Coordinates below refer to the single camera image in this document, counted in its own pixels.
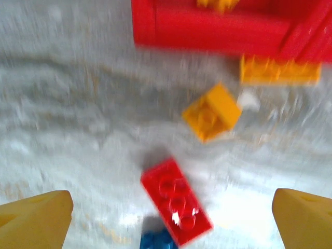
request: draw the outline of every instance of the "yellow plastic piece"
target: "yellow plastic piece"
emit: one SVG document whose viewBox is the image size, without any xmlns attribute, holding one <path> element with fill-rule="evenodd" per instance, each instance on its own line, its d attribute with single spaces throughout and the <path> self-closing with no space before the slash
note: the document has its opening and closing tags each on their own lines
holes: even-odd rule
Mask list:
<svg viewBox="0 0 332 249">
<path fill-rule="evenodd" d="M 272 211 L 286 249 L 332 248 L 332 199 L 277 189 Z"/>
<path fill-rule="evenodd" d="M 61 249 L 72 220 L 68 191 L 53 191 L 0 206 L 0 248 Z"/>
<path fill-rule="evenodd" d="M 321 76 L 321 64 L 277 62 L 257 56 L 242 56 L 242 85 L 316 85 Z"/>
<path fill-rule="evenodd" d="M 231 130 L 240 116 L 241 110 L 221 84 L 216 85 L 182 113 L 183 119 L 203 142 L 215 138 L 223 131 Z"/>
<path fill-rule="evenodd" d="M 198 7 L 212 7 L 215 10 L 224 13 L 232 10 L 239 0 L 197 0 Z"/>
</svg>

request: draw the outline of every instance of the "orange lego brick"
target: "orange lego brick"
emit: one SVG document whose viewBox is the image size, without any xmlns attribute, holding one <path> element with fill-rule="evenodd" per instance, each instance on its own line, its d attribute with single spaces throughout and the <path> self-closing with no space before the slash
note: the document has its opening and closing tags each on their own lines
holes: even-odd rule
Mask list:
<svg viewBox="0 0 332 249">
<path fill-rule="evenodd" d="M 242 56 L 242 85 L 316 85 L 321 76 L 321 64 L 278 62 L 257 56 Z"/>
<path fill-rule="evenodd" d="M 72 211 L 68 191 L 53 191 L 1 205 L 1 248 L 61 249 Z"/>
<path fill-rule="evenodd" d="M 223 131 L 231 130 L 241 116 L 235 100 L 220 84 L 192 103 L 182 118 L 203 142 L 215 138 Z"/>
<path fill-rule="evenodd" d="M 286 249 L 332 248 L 332 199 L 277 189 L 272 212 Z"/>
<path fill-rule="evenodd" d="M 213 8 L 220 13 L 232 10 L 239 0 L 197 0 L 198 7 Z"/>
</svg>

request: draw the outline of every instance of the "blue toy block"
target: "blue toy block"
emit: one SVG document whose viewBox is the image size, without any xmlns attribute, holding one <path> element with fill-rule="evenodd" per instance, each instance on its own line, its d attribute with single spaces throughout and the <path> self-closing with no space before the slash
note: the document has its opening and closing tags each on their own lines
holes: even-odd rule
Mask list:
<svg viewBox="0 0 332 249">
<path fill-rule="evenodd" d="M 141 237 L 140 249 L 178 249 L 166 229 L 161 232 L 147 232 Z"/>
</svg>

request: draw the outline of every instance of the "toy block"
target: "toy block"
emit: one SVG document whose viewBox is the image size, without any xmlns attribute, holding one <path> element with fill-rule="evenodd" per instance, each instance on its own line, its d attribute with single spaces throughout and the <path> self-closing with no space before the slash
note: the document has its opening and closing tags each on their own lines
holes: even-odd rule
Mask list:
<svg viewBox="0 0 332 249">
<path fill-rule="evenodd" d="M 166 229 L 161 232 L 147 232 L 141 237 L 140 249 L 178 249 Z"/>
<path fill-rule="evenodd" d="M 141 183 L 178 246 L 212 229 L 202 205 L 173 158 L 143 173 Z"/>
<path fill-rule="evenodd" d="M 272 212 L 286 249 L 332 248 L 332 199 L 277 189 Z"/>
<path fill-rule="evenodd" d="M 212 7 L 213 9 L 224 13 L 232 10 L 239 0 L 197 0 L 198 7 Z"/>
<path fill-rule="evenodd" d="M 240 116 L 241 110 L 234 98 L 221 84 L 191 104 L 182 114 L 182 118 L 203 142 L 231 130 Z"/>
<path fill-rule="evenodd" d="M 294 60 L 276 61 L 257 56 L 242 56 L 240 79 L 242 85 L 316 85 L 321 64 L 298 64 Z"/>
<path fill-rule="evenodd" d="M 61 249 L 72 211 L 68 191 L 53 191 L 1 205 L 1 248 Z"/>
</svg>

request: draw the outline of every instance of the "yellow lego brick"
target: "yellow lego brick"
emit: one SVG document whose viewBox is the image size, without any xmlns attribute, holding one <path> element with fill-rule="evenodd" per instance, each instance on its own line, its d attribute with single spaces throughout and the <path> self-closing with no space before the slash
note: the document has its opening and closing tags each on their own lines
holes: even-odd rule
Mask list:
<svg viewBox="0 0 332 249">
<path fill-rule="evenodd" d="M 242 56 L 242 85 L 316 85 L 321 76 L 321 64 L 278 62 L 257 56 Z"/>
<path fill-rule="evenodd" d="M 277 189 L 272 211 L 286 249 L 332 248 L 332 199 Z"/>
<path fill-rule="evenodd" d="M 182 118 L 203 142 L 231 130 L 240 116 L 241 110 L 235 100 L 220 84 L 191 104 L 182 114 Z"/>
<path fill-rule="evenodd" d="M 213 8 L 220 13 L 232 10 L 239 0 L 197 0 L 198 7 Z"/>
<path fill-rule="evenodd" d="M 0 247 L 61 249 L 72 220 L 68 191 L 53 191 L 0 206 Z"/>
</svg>

